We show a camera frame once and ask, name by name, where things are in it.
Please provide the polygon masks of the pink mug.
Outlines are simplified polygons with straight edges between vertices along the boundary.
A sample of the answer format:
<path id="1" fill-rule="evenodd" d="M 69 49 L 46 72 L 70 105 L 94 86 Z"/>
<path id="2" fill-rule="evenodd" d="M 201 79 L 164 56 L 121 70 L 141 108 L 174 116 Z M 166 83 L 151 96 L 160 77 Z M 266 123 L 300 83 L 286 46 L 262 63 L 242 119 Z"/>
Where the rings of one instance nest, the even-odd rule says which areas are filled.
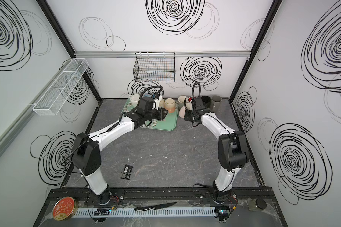
<path id="1" fill-rule="evenodd" d="M 179 111 L 179 117 L 184 119 L 185 117 L 185 112 L 186 112 L 186 107 L 191 110 L 192 109 L 192 105 L 191 103 L 186 103 L 186 105 L 183 105 Z"/>

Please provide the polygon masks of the white mug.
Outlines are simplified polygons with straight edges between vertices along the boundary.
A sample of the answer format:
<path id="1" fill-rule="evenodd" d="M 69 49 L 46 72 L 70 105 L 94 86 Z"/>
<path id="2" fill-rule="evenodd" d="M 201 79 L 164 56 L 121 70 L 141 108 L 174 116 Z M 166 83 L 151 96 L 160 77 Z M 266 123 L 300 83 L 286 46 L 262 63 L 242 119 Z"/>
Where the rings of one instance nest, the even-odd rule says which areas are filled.
<path id="1" fill-rule="evenodd" d="M 132 107 L 136 107 L 140 100 L 140 95 L 139 94 L 130 95 L 129 99 L 130 99 Z"/>

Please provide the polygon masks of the black mug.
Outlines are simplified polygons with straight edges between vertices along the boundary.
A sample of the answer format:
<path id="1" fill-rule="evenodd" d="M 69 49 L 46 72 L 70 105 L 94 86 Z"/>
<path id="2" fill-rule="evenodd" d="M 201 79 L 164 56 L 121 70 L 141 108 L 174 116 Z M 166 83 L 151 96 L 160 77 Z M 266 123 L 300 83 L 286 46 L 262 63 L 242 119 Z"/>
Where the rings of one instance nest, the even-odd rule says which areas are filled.
<path id="1" fill-rule="evenodd" d="M 201 97 L 202 103 L 205 108 L 210 108 L 211 106 L 211 98 L 209 96 L 202 96 Z"/>

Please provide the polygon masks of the green floral tray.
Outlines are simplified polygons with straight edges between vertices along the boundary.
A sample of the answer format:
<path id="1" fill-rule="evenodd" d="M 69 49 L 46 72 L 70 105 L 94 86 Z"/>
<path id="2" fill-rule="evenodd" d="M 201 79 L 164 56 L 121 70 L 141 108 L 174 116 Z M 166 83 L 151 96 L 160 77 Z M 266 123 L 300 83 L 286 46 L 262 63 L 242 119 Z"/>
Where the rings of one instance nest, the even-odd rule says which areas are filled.
<path id="1" fill-rule="evenodd" d="M 129 112 L 134 107 L 132 106 L 132 103 L 130 101 L 130 98 L 127 99 L 127 102 L 124 105 L 124 108 L 122 112 Z M 162 121 L 159 120 L 153 120 L 152 123 L 145 127 L 147 129 L 154 129 L 154 130 L 163 130 L 163 131 L 172 131 L 176 127 L 177 118 L 178 118 L 178 101 L 175 101 L 175 111 L 171 114 L 167 114 L 165 119 Z"/>

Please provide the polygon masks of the grey brown mug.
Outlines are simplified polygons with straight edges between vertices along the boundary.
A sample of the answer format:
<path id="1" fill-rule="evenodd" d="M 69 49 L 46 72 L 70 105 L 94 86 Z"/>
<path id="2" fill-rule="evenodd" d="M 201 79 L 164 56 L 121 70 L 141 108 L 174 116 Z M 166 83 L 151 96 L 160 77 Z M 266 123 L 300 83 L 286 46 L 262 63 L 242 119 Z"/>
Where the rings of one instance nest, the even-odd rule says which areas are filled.
<path id="1" fill-rule="evenodd" d="M 222 98 L 218 95 L 214 95 L 211 97 L 211 104 L 210 104 L 210 109 L 212 112 L 216 113 L 218 109 L 220 108 L 222 102 Z"/>

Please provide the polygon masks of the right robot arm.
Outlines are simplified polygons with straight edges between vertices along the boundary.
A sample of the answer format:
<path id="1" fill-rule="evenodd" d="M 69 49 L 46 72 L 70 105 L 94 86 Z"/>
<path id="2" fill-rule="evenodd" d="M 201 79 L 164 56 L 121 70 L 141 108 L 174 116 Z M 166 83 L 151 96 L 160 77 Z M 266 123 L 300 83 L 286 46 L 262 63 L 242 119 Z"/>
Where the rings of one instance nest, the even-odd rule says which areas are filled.
<path id="1" fill-rule="evenodd" d="M 191 108 L 185 107 L 184 120 L 191 122 L 193 127 L 206 127 L 218 139 L 217 157 L 221 167 L 211 187 L 211 198 L 221 204 L 233 194 L 236 176 L 250 160 L 246 137 L 244 132 L 231 129 L 206 107 L 199 82 L 192 86 L 190 104 Z"/>

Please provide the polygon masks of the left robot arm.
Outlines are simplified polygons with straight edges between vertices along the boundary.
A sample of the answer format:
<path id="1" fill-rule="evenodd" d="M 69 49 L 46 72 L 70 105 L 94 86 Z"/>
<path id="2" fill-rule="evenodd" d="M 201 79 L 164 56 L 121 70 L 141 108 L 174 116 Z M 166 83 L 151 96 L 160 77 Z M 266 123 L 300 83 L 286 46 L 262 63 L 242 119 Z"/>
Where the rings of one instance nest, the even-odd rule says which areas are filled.
<path id="1" fill-rule="evenodd" d="M 131 111 L 122 113 L 115 123 L 90 134 L 77 135 L 71 151 L 71 161 L 83 175 L 100 205 L 108 204 L 111 198 L 109 185 L 100 170 L 100 152 L 116 139 L 142 127 L 146 122 L 165 119 L 168 111 L 159 107 L 162 91 L 163 87 L 160 85 L 145 88 L 137 105 Z"/>

